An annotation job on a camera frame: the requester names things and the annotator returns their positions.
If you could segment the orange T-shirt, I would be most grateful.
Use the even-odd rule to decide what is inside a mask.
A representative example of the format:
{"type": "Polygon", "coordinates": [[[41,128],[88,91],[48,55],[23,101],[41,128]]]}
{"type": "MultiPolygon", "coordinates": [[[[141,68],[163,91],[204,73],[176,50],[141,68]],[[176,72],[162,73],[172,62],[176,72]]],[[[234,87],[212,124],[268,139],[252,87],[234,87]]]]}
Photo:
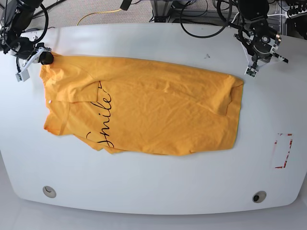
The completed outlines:
{"type": "Polygon", "coordinates": [[[233,148],[244,82],[233,75],[124,57],[55,55],[40,72],[44,129],[95,150],[183,156],[233,148]]]}

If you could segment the white power strip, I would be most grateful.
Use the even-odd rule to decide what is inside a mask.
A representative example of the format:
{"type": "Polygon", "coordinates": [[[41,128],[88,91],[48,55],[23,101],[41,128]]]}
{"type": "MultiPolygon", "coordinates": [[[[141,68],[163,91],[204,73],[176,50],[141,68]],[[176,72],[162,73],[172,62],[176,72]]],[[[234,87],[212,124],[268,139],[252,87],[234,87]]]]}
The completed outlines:
{"type": "Polygon", "coordinates": [[[292,8],[289,9],[286,13],[286,18],[296,18],[296,17],[300,17],[300,16],[304,16],[307,14],[307,9],[306,8],[292,8]]]}

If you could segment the red tape rectangle marking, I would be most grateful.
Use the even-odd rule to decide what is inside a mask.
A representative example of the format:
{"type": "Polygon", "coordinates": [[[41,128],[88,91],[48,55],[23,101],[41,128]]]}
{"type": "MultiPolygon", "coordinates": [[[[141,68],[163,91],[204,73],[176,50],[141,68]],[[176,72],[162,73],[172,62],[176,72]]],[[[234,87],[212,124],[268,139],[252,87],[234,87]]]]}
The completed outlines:
{"type": "Polygon", "coordinates": [[[293,142],[292,133],[278,133],[274,142],[272,166],[275,169],[283,169],[286,167],[291,146],[293,142]]]}

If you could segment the aluminium frame stand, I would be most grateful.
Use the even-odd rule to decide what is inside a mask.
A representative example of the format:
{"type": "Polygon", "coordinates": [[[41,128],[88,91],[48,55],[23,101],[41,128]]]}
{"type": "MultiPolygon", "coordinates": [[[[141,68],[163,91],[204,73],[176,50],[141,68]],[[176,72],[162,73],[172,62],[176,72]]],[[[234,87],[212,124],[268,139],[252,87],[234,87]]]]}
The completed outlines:
{"type": "Polygon", "coordinates": [[[193,23],[222,25],[216,0],[152,0],[155,23],[193,23]]]}

